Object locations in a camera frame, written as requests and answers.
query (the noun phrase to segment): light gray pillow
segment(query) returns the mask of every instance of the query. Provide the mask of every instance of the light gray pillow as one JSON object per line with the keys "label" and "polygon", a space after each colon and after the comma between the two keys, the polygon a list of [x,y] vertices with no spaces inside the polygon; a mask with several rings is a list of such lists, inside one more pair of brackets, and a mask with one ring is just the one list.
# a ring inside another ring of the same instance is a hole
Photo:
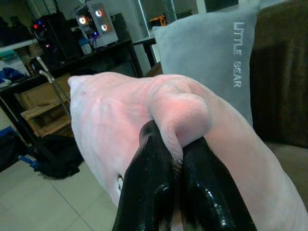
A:
{"label": "light gray pillow", "polygon": [[252,125],[249,60],[259,6],[196,14],[155,30],[164,74],[191,77]]}

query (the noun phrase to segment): led light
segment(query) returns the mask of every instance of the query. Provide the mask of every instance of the led light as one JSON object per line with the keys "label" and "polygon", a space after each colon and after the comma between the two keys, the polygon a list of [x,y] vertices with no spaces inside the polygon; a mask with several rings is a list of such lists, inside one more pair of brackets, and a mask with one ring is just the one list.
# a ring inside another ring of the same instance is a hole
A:
{"label": "led light", "polygon": [[103,30],[103,31],[107,31],[107,30],[108,30],[108,27],[107,27],[106,24],[103,24],[103,25],[102,25],[102,30]]}
{"label": "led light", "polygon": [[97,16],[97,17],[101,17],[101,16],[102,16],[102,12],[101,12],[101,11],[99,11],[99,10],[98,10],[98,11],[96,11],[96,12],[95,12],[95,14],[96,14],[96,16]]}
{"label": "led light", "polygon": [[85,23],[87,23],[87,20],[86,20],[85,17],[80,17],[79,22],[80,22],[80,24],[84,25]]}

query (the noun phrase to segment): tile floor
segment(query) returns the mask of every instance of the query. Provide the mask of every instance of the tile floor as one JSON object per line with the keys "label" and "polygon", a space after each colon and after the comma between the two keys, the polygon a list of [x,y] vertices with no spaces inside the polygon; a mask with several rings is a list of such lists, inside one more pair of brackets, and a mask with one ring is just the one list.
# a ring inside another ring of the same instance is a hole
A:
{"label": "tile floor", "polygon": [[86,163],[50,180],[17,162],[0,173],[0,231],[110,231],[116,207]]}

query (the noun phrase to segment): brown couch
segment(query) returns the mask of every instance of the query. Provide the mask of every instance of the brown couch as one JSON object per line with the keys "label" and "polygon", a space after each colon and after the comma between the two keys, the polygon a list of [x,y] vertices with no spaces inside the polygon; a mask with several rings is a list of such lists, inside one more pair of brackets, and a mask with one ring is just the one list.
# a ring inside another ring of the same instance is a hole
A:
{"label": "brown couch", "polygon": [[[250,88],[254,129],[275,153],[308,209],[307,15],[307,0],[259,13]],[[162,68],[156,64],[147,76],[159,74]]]}

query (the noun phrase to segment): shelf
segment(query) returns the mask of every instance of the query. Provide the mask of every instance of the shelf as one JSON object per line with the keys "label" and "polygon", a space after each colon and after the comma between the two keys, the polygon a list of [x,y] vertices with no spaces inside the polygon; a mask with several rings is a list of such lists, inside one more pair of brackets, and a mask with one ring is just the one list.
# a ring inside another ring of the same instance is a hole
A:
{"label": "shelf", "polygon": [[0,52],[6,52],[6,51],[12,51],[21,47],[26,47],[29,46],[31,44],[37,43],[38,41],[36,39],[31,39],[31,40],[26,40],[23,42],[18,42],[6,47],[0,47]]}
{"label": "shelf", "polygon": [[55,133],[56,131],[64,128],[65,126],[71,123],[70,117],[67,115],[61,117],[60,119],[55,120],[54,122],[42,127],[38,130],[38,133],[41,137]]}
{"label": "shelf", "polygon": [[54,102],[54,103],[48,104],[46,106],[39,106],[39,107],[32,108],[30,110],[22,112],[20,115],[25,120],[30,120],[30,119],[35,118],[35,117],[43,114],[44,112],[46,112],[46,111],[48,111],[50,109],[53,109],[53,108],[55,108],[55,107],[57,107],[59,105],[60,105],[60,102]]}

